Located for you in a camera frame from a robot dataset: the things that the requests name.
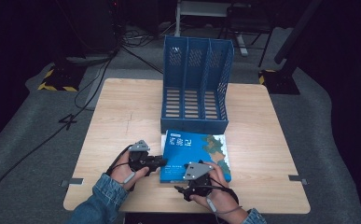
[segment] book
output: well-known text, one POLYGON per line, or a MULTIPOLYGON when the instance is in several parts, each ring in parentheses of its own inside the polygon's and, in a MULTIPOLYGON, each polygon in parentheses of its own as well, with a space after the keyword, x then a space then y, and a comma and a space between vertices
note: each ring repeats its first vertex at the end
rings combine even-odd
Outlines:
POLYGON ((160 183, 186 183, 183 179, 186 164, 192 161, 215 162, 223 170, 226 181, 230 182, 229 157, 224 134, 168 130, 162 143, 163 158, 168 162, 160 168, 160 183))

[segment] box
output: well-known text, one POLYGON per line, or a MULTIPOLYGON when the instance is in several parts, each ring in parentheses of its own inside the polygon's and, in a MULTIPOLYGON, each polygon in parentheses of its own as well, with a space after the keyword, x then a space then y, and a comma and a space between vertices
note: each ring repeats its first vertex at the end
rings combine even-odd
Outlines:
POLYGON ((165 36, 163 57, 161 133, 224 133, 232 42, 165 36))

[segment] cable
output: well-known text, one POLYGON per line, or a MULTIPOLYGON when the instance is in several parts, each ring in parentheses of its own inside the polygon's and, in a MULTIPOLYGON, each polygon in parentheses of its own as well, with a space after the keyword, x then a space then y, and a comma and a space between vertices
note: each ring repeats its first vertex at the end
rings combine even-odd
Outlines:
POLYGON ((78 94, 76 95, 76 97, 75 97, 75 106, 76 106, 77 108, 79 108, 79 109, 82 108, 82 106, 78 105, 77 102, 76 102, 77 97, 79 96, 79 94, 80 94, 81 92, 83 92, 85 89, 87 89, 90 84, 92 84, 96 79, 98 79, 98 77, 101 75, 101 70, 102 70, 102 68, 104 67, 104 65, 105 65, 105 63, 102 64, 102 66, 99 68, 98 75, 97 75, 90 83, 88 83, 87 86, 85 86, 81 91, 79 91, 78 94))
POLYGON ((148 66, 152 67, 153 69, 155 69, 156 71, 158 71, 159 73, 163 74, 163 71, 158 68, 156 65, 154 65, 153 63, 147 62, 146 60, 144 60, 143 58, 141 58, 140 56, 137 56, 136 54, 134 54, 133 52, 131 52, 130 50, 126 49, 125 47, 121 47, 123 50, 125 50, 125 52, 131 54, 132 56, 136 57, 137 59, 141 60, 142 62, 146 63, 148 66))
POLYGON ((93 97, 96 95, 97 91, 99 90, 99 86, 102 84, 102 81, 104 79, 104 73, 108 67, 108 65, 111 63, 114 57, 112 57, 109 62, 106 64, 104 68, 104 72, 102 74, 101 80, 99 82, 98 88, 95 90, 95 93, 91 96, 91 98, 88 100, 88 102, 73 116, 67 121, 61 128, 59 128, 54 134, 52 134, 50 137, 48 137, 46 140, 44 140, 40 145, 32 149, 30 152, 28 152, 25 156, 23 156, 20 160, 18 160, 14 165, 12 165, 1 177, 0 177, 0 183, 3 181, 3 179, 11 172, 13 171, 21 162, 23 162, 26 158, 28 158, 30 155, 32 155, 34 152, 36 152, 38 149, 40 149, 42 146, 44 146, 49 140, 51 140, 53 137, 55 137, 61 130, 67 127, 69 123, 72 123, 72 121, 82 112, 85 110, 85 108, 90 104, 93 97))
POLYGON ((97 53, 107 53, 107 52, 103 52, 103 51, 100 51, 98 49, 104 49, 104 48, 93 48, 93 47, 90 47, 87 43, 85 43, 85 41, 79 36, 76 28, 73 26, 73 24, 71 23, 69 17, 66 15, 66 12, 64 11, 63 7, 61 6, 61 4, 58 2, 58 0, 55 0, 56 4, 58 5, 59 9, 61 10, 61 13, 64 15, 64 17, 66 18, 67 22, 69 23, 70 25, 70 28, 72 28, 73 32, 75 33, 76 37, 78 38, 78 40, 81 42, 81 44, 83 44, 87 49, 90 49, 94 52, 97 52, 97 53))

